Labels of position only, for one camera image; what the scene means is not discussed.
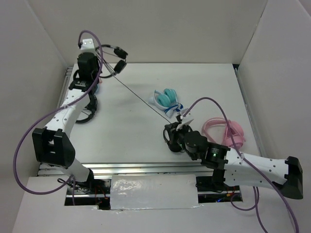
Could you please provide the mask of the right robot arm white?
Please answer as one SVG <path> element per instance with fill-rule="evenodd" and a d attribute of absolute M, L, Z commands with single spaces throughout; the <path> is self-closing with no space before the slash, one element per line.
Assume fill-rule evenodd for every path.
<path fill-rule="evenodd" d="M 270 159 L 212 143 L 189 125 L 167 124 L 163 138 L 172 152 L 185 152 L 190 159 L 212 169 L 212 186 L 256 186 L 276 188 L 289 199 L 303 199 L 303 170 L 296 157 Z"/>

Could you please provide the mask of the black wired headphones taped band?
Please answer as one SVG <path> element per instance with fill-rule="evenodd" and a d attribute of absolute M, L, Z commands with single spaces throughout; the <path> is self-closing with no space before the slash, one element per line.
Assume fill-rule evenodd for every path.
<path fill-rule="evenodd" d="M 101 56 L 101 51 L 103 53 L 105 53 L 104 48 L 110 48 L 113 49 L 114 54 L 108 53 L 108 55 L 112 55 L 115 57 L 120 58 L 120 60 L 117 62 L 117 64 L 114 66 L 114 68 Z M 171 123 L 166 117 L 164 117 L 162 114 L 160 114 L 156 109 L 154 109 L 150 103 L 146 102 L 145 100 L 143 100 L 139 95 L 137 95 L 133 90 L 131 90 L 128 86 L 126 86 L 123 82 L 121 82 L 116 75 L 120 74 L 124 68 L 127 65 L 126 59 L 128 56 L 128 53 L 121 49 L 120 47 L 117 46 L 112 46 L 109 44 L 101 44 L 100 46 L 95 48 L 95 51 L 97 53 L 98 56 L 98 60 L 103 59 L 104 61 L 104 66 L 106 67 L 106 69 L 108 70 L 108 72 L 110 73 L 109 75 L 100 75 L 99 77 L 102 79 L 108 79 L 111 77 L 114 77 L 118 82 L 120 82 L 124 87 L 126 87 L 129 91 L 131 91 L 136 97 L 138 97 L 143 103 L 145 103 L 147 106 L 149 106 L 152 110 L 154 110 L 157 114 L 159 114 L 161 117 L 163 117 L 167 122 Z"/>

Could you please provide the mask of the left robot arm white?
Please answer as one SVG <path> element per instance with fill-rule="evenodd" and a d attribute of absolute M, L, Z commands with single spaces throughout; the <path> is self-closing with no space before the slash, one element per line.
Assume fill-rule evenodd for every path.
<path fill-rule="evenodd" d="M 97 56 L 83 52 L 77 59 L 78 69 L 73 75 L 67 96 L 54 117 L 44 128 L 36 128 L 32 139 L 36 159 L 42 164 L 55 166 L 64 174 L 75 179 L 82 192 L 91 193 L 96 186 L 94 174 L 75 158 L 75 148 L 70 142 L 70 133 L 81 112 L 91 105 L 96 112 L 97 99 L 94 95 L 99 82 L 100 66 Z"/>

